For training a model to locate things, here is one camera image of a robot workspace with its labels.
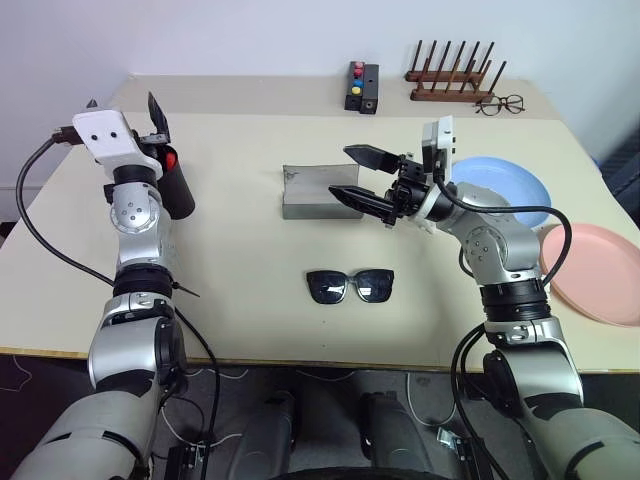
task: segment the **wooden rack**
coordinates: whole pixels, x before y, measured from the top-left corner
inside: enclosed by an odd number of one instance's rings
[[[480,90],[480,85],[482,84],[484,77],[487,75],[487,72],[491,67],[491,60],[489,59],[489,55],[491,54],[491,50],[493,49],[493,45],[495,42],[491,42],[491,45],[489,45],[489,48],[487,49],[487,52],[482,59],[482,63],[476,71],[474,71],[476,65],[475,56],[478,52],[478,48],[480,47],[480,42],[476,42],[475,46],[473,47],[473,51],[471,52],[471,56],[467,61],[466,67],[463,70],[459,70],[460,63],[462,61],[462,53],[464,51],[466,43],[467,42],[462,42],[462,44],[460,45],[458,54],[456,55],[455,61],[453,63],[453,68],[451,70],[443,70],[447,55],[449,53],[449,49],[451,47],[451,41],[447,42],[447,46],[445,47],[442,58],[440,59],[440,63],[438,64],[438,69],[429,70],[429,66],[433,63],[437,45],[437,41],[434,40],[433,44],[431,45],[429,55],[424,61],[422,70],[416,70],[418,57],[420,56],[420,49],[422,47],[422,40],[418,42],[418,47],[416,48],[416,54],[413,58],[411,70],[409,70],[404,76],[405,80],[408,82],[417,82],[417,88],[414,88],[411,91],[411,100],[430,102],[475,103],[487,96],[490,96],[493,93],[493,89],[498,83],[498,79],[500,78],[500,75],[502,74],[502,71],[504,70],[507,62],[502,62],[502,65],[498,70],[498,74],[493,79],[493,83],[491,84],[489,90]],[[429,82],[431,82],[431,86],[425,87],[424,84]],[[447,86],[445,88],[436,88],[438,86],[438,83],[440,82],[446,82]]]

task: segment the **plate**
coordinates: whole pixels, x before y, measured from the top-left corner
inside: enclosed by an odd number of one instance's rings
[[[640,250],[617,233],[590,224],[572,224],[573,241],[551,286],[589,318],[613,325],[640,326]],[[553,266],[564,242],[557,226],[542,243],[542,270]]]
[[[489,188],[502,195],[512,206],[551,206],[551,197],[542,182],[520,165],[496,157],[470,157],[451,167],[451,179]],[[544,223],[549,214],[544,212],[517,213],[518,221],[528,227]]]

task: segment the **white cable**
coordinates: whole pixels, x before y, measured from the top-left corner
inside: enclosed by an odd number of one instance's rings
[[[196,375],[200,375],[205,370],[207,372],[216,373],[215,370],[212,370],[211,368],[201,368],[197,372],[185,373],[184,375],[185,375],[185,377],[195,377]],[[249,373],[249,369],[248,368],[244,372],[242,372],[240,375],[237,375],[237,376],[227,375],[226,373],[221,373],[220,376],[222,378],[226,378],[228,380],[240,380],[240,379],[244,378],[247,375],[247,373]]]
[[[413,418],[416,419],[416,422],[418,422],[420,425],[424,425],[425,427],[439,427],[441,425],[445,425],[449,423],[456,414],[456,404],[454,402],[453,406],[451,407],[451,413],[444,420],[441,420],[439,422],[436,421],[434,423],[427,423],[424,420],[421,420],[420,418],[418,418],[416,411],[413,409],[413,403],[411,402],[411,373],[410,372],[407,372],[407,403],[409,404],[409,410],[411,410],[411,415],[413,415]]]
[[[304,375],[305,377],[315,378],[316,380],[320,380],[322,382],[341,382],[342,380],[346,380],[347,378],[352,377],[353,375],[355,375],[357,373],[356,370],[353,370],[352,372],[349,372],[346,375],[343,375],[342,377],[324,378],[324,377],[318,377],[316,375],[312,375],[312,374],[304,372],[302,370],[296,370],[296,372],[299,373],[300,375]]]
[[[198,443],[193,443],[190,442],[189,440],[186,440],[184,438],[182,438],[178,432],[175,431],[175,429],[173,428],[173,426],[169,423],[169,420],[167,419],[167,415],[164,413],[164,407],[162,407],[160,409],[160,413],[162,414],[162,418],[164,419],[164,423],[166,423],[167,427],[169,428],[169,430],[171,431],[171,433],[173,433],[173,436],[176,437],[178,440],[180,440],[182,443],[186,443],[187,445],[190,445],[192,447],[203,447],[204,448],[204,442],[200,441]],[[218,440],[215,443],[211,444],[211,447],[217,447],[218,445],[223,444],[224,442],[226,442],[227,440],[229,440],[230,438],[235,438],[235,437],[241,437],[242,434],[241,433],[230,433],[229,435],[226,435],[224,437],[222,437],[222,439]]]
[[[27,374],[27,378],[25,378],[22,381],[22,383],[18,388],[0,387],[0,390],[2,390],[3,392],[20,393],[22,391],[22,387],[24,387],[27,383],[31,381],[31,379],[33,378],[33,374],[26,368],[22,368],[22,366],[20,366],[20,364],[18,363],[18,359],[16,358],[15,355],[11,355],[11,357],[13,358],[13,363],[15,363],[16,367],[18,367],[18,370]]]

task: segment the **silver robot arm segment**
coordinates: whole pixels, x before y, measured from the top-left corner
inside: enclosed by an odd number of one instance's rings
[[[449,233],[460,242],[480,287],[487,339],[484,358],[492,405],[515,419],[533,440],[552,479],[632,480],[640,474],[640,435],[605,412],[584,408],[582,383],[551,315],[538,269],[537,236],[512,213],[463,209],[443,194],[475,206],[508,206],[504,198],[468,183],[449,182],[453,119],[424,129],[423,163],[368,145],[345,152],[373,170],[398,173],[384,198],[357,186],[329,190],[345,205],[377,216],[387,226],[406,216],[419,228]]]
[[[58,418],[12,478],[146,478],[162,395],[186,365],[171,300],[171,218],[157,183],[163,166],[142,153],[118,111],[92,109],[73,125],[114,181],[105,187],[119,240],[113,298],[87,362],[96,393]]]

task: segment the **white wall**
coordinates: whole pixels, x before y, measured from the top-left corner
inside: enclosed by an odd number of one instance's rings
[[[0,215],[25,155],[127,72],[326,75],[362,58],[400,75],[420,38],[495,40],[505,75],[532,80],[596,158],[640,112],[638,0],[15,0],[0,12]]]

